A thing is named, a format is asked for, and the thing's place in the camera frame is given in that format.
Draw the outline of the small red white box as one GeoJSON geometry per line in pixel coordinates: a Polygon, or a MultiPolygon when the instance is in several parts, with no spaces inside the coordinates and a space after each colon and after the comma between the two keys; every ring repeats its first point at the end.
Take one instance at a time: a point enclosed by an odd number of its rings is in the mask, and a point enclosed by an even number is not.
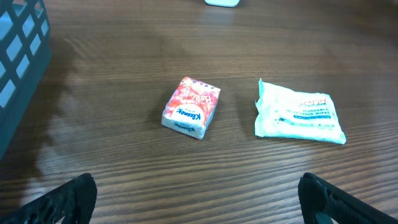
{"type": "Polygon", "coordinates": [[[203,139],[213,119],[220,89],[184,77],[162,113],[162,125],[193,138],[203,139]]]}

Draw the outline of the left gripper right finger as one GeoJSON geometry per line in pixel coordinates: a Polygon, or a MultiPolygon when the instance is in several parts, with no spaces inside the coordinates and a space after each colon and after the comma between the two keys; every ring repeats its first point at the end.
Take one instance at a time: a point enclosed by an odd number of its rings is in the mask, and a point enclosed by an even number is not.
{"type": "Polygon", "coordinates": [[[300,178],[298,197],[305,224],[397,224],[397,219],[309,172],[300,178]]]}

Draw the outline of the teal wet wipes pack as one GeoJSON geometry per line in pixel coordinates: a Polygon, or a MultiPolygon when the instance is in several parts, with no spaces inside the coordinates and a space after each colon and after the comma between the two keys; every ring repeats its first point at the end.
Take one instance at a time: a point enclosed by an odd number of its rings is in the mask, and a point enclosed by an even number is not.
{"type": "Polygon", "coordinates": [[[254,134],[262,138],[295,138],[345,144],[331,97],[305,93],[259,80],[254,134]]]}

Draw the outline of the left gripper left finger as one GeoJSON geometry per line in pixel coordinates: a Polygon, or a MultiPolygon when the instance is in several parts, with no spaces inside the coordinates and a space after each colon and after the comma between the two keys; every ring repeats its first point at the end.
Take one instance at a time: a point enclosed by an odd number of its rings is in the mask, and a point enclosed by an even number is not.
{"type": "Polygon", "coordinates": [[[89,224],[96,198],[95,180],[85,173],[2,217],[1,224],[89,224]]]}

